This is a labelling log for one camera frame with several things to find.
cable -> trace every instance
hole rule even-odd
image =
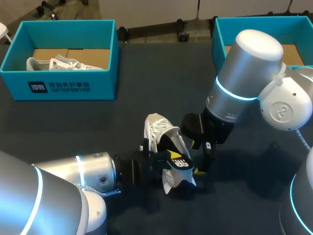
[[[75,186],[78,187],[81,191],[86,190],[86,191],[90,191],[90,192],[95,192],[98,195],[100,195],[101,197],[108,197],[108,196],[112,196],[112,195],[121,193],[120,189],[116,189],[116,190],[113,190],[113,191],[110,191],[110,192],[99,192],[99,191],[97,191],[97,190],[95,190],[92,187],[89,187],[87,185],[75,184]]]
[[[298,129],[296,129],[295,132],[297,133],[298,137],[300,138],[300,140],[301,140],[301,142],[303,143],[303,145],[305,146],[305,148],[310,151],[311,148],[310,148],[310,146],[307,144],[307,142],[305,141],[305,139],[302,137],[300,131],[299,131]]]

shoe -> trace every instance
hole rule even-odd
[[[74,59],[67,59],[64,56],[57,55],[50,60],[36,60],[33,57],[28,58],[26,62],[27,71],[50,71],[50,70],[103,70],[102,68],[84,65]]]
[[[194,188],[196,182],[193,178],[193,163],[184,140],[179,134],[179,127],[159,114],[150,114],[145,121],[144,138],[149,140],[149,151],[166,152],[167,169],[162,170],[164,191],[168,194],[172,189],[182,185],[187,190],[187,185]]]

floor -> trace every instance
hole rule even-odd
[[[57,5],[58,0],[48,0],[51,5]],[[81,0],[67,0],[66,4],[57,6],[54,9],[60,20],[97,20],[101,19],[98,0],[89,0],[89,5],[83,5]],[[11,24],[7,25],[11,37],[14,36],[21,21],[31,20],[50,20],[50,11],[45,8],[45,14],[38,17],[37,11],[34,9],[26,15],[18,18]],[[171,32],[163,30],[163,27],[155,27],[155,32],[143,33],[140,37],[131,38],[129,43],[177,43],[178,36],[175,29]],[[206,20],[191,20],[185,25],[185,32],[189,34],[189,41],[203,42],[211,40],[208,21]]]

teal box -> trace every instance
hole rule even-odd
[[[217,18],[213,33],[213,57],[217,73],[225,61],[225,46],[231,46],[238,33],[255,29],[281,44],[295,44],[306,67],[313,68],[313,24],[306,16]],[[299,65],[290,66],[296,69]]]
[[[26,71],[26,61],[36,48],[110,49],[108,69]],[[114,99],[117,65],[114,20],[26,21],[20,24],[0,73],[15,100],[101,100]],[[71,86],[64,88],[63,83]]]

black tabletop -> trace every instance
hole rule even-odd
[[[180,125],[186,113],[201,113],[216,77],[210,43],[120,45],[119,63],[113,101],[17,102],[1,80],[0,149],[28,163],[123,156],[141,143],[148,114]],[[312,121],[300,130],[309,144],[312,130]],[[151,187],[108,197],[108,234],[280,235],[280,198],[307,153],[295,132],[266,124],[255,101],[217,146],[209,192],[178,200]]]

